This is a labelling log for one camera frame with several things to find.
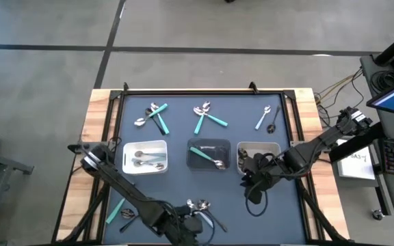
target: white paper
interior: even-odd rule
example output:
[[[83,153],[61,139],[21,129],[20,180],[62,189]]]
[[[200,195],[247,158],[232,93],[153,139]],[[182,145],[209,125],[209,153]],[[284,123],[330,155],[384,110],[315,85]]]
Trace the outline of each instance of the white paper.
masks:
[[[346,140],[339,139],[340,145]],[[369,147],[363,148],[338,162],[339,175],[346,178],[365,178],[375,180]]]

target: white container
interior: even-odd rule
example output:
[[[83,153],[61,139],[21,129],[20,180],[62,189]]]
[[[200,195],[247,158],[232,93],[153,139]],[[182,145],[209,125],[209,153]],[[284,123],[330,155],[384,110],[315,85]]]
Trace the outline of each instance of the white container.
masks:
[[[237,144],[237,171],[239,172],[239,174],[245,175],[245,173],[243,173],[241,171],[241,169],[239,168],[238,165],[238,149],[239,148],[243,148],[244,150],[247,151],[247,155],[250,158],[253,158],[253,156],[256,153],[261,153],[261,154],[265,154],[268,152],[273,153],[275,156],[277,156],[278,154],[280,154],[280,146],[278,143],[267,143],[267,142],[239,142]]]
[[[150,165],[141,165],[136,167],[131,159],[135,157],[137,151],[142,151],[144,153],[165,153],[166,159],[164,161],[157,161],[156,163],[161,163],[165,168],[158,170]],[[164,140],[157,141],[145,141],[145,142],[135,142],[126,143],[123,148],[122,155],[122,171],[129,175],[145,175],[145,174],[161,174],[168,170],[168,153],[167,153],[167,143]],[[149,161],[151,159],[157,158],[156,156],[144,155],[138,157],[141,161]]]

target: gray floor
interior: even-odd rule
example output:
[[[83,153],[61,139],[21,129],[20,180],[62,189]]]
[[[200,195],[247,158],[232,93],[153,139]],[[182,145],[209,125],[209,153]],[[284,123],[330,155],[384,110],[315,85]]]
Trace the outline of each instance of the gray floor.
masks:
[[[106,45],[118,0],[0,0],[0,44]],[[128,0],[117,46],[381,51],[394,41],[394,1]],[[0,154],[35,165],[17,174],[0,208],[0,240],[48,243],[102,52],[0,51]],[[112,53],[103,88],[312,87],[354,73],[357,57]],[[363,78],[356,87],[369,98]],[[330,115],[359,101],[347,86]],[[360,109],[375,121],[376,112]],[[373,188],[337,180],[351,237],[394,245]]]

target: wooden table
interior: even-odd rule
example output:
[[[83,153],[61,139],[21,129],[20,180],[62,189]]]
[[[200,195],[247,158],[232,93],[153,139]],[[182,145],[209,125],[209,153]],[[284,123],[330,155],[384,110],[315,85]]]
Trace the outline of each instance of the wooden table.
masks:
[[[278,89],[260,89],[260,90],[282,90]],[[315,105],[313,91],[311,88],[289,88],[286,90],[294,90],[295,97],[298,105],[298,111],[300,115],[300,122],[304,134],[305,141],[310,141],[322,132],[321,124],[319,121],[319,115],[317,107]],[[109,94],[111,90],[93,90],[88,112],[86,113],[86,119],[83,125],[83,131],[81,134],[82,141],[101,141],[101,135],[103,132],[103,126],[105,123],[105,116],[107,111],[107,104],[109,102]],[[291,101],[287,100],[288,114],[290,117],[291,129],[293,129],[293,138],[298,138],[296,132],[296,123],[294,120],[294,114],[291,107]],[[117,103],[114,105],[111,125],[109,128],[109,137],[112,136],[114,130],[114,122],[117,112]],[[79,160],[80,155],[76,156],[74,169],[80,166]],[[328,159],[328,156],[323,154],[321,159]],[[318,161],[312,168],[312,175],[314,180],[315,191],[317,194],[317,201],[321,211],[328,218],[329,222],[337,229],[337,231],[344,236],[349,238],[349,233],[346,226],[343,209],[340,203],[339,193],[337,191],[337,185],[335,183],[334,174],[332,167],[329,163]],[[75,172],[69,180],[68,192],[66,199],[64,200],[62,216],[58,225],[56,239],[60,240],[65,238],[71,230],[79,222],[88,208],[90,194],[92,189],[93,177],[79,170]],[[94,222],[92,223],[91,238],[95,238],[97,231],[97,221],[99,218],[98,208],[95,212]],[[307,209],[308,221],[311,228],[312,238],[317,238],[317,231],[315,229],[315,220],[312,212]]]

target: desk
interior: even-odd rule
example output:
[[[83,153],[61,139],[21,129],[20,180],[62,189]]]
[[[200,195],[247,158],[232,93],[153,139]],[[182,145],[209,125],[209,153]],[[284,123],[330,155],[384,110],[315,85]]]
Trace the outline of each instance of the desk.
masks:
[[[232,89],[232,91],[239,91],[244,89]],[[321,133],[321,124],[318,117],[317,108],[313,97],[313,91],[309,88],[287,89],[294,90],[295,99],[298,106],[300,123],[302,125],[303,135],[306,141],[313,139]],[[107,106],[109,102],[109,95],[111,90],[93,90],[90,98],[86,120],[83,126],[81,140],[82,141],[100,141],[103,133],[103,125],[105,122]],[[153,90],[131,90],[131,91],[153,91]],[[118,105],[114,104],[113,113],[111,116],[111,124],[109,127],[109,137],[112,136],[114,130],[114,122],[116,119],[116,112]],[[293,108],[291,101],[287,100],[287,111],[290,117],[291,129],[293,129],[293,139],[298,138],[296,132],[296,123],[294,120]],[[81,156],[76,156],[73,168],[79,167],[79,160]],[[328,163],[316,162],[312,169],[312,177],[314,187],[317,194],[317,200],[320,209],[328,218],[330,223],[339,231],[341,235],[349,238],[343,209],[341,207],[337,186],[332,172],[332,167]],[[53,240],[60,240],[65,238],[71,230],[79,222],[84,212],[88,208],[93,178],[87,173],[79,170],[74,173],[68,181],[68,190],[65,194],[62,203],[62,210],[60,217],[57,220],[56,231]],[[90,231],[91,238],[96,237],[98,230],[100,208],[95,212],[93,218],[92,229]],[[308,223],[311,229],[311,238],[317,238],[317,230],[315,229],[315,218],[312,212],[307,209]]]

